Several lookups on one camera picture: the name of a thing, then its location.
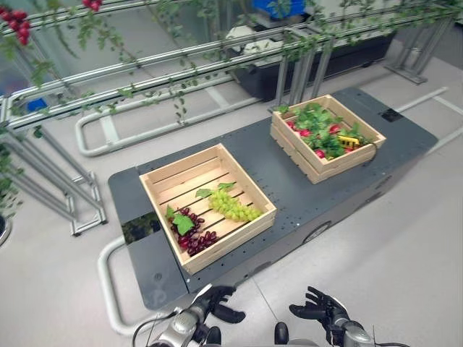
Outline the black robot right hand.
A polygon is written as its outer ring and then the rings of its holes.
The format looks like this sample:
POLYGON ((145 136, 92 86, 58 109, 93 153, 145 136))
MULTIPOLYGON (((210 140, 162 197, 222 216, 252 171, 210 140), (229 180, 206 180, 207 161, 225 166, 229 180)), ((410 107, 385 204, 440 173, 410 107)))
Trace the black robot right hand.
POLYGON ((340 330, 350 321, 346 308, 334 297, 308 286, 305 304, 290 304, 289 311, 304 320, 316 320, 326 332, 340 330))

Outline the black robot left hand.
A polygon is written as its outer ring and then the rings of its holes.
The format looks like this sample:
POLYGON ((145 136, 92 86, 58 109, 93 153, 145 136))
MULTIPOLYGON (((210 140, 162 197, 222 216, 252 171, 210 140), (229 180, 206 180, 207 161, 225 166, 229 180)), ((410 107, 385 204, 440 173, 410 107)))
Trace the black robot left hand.
POLYGON ((231 324, 240 323, 246 317, 246 314, 223 304, 223 302, 228 301, 228 298, 231 297, 235 291, 236 288, 234 286, 209 286, 205 291, 195 297, 191 307, 199 308, 203 313, 204 320, 209 314, 212 314, 223 322, 231 324))

